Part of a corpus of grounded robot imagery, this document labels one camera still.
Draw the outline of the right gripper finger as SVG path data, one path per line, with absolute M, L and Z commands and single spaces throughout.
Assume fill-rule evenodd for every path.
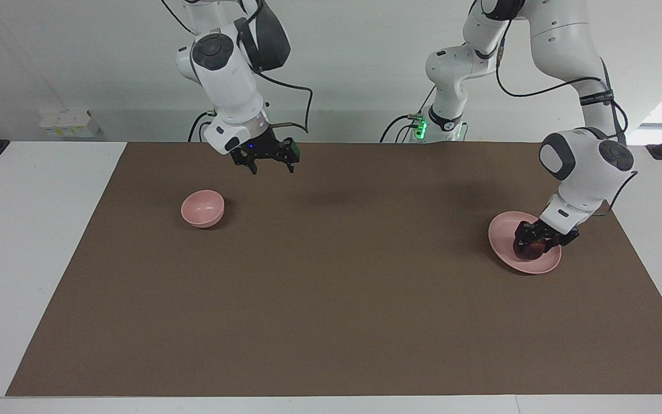
M 289 173 L 294 173 L 295 165 L 300 161 L 300 158 L 301 152 L 294 139 L 286 138 L 278 142 L 278 147 L 275 150 L 275 160 L 284 163 Z
M 247 167 L 252 175 L 257 175 L 256 157 L 254 154 L 247 154 L 244 151 L 231 151 L 231 158 L 237 167 Z

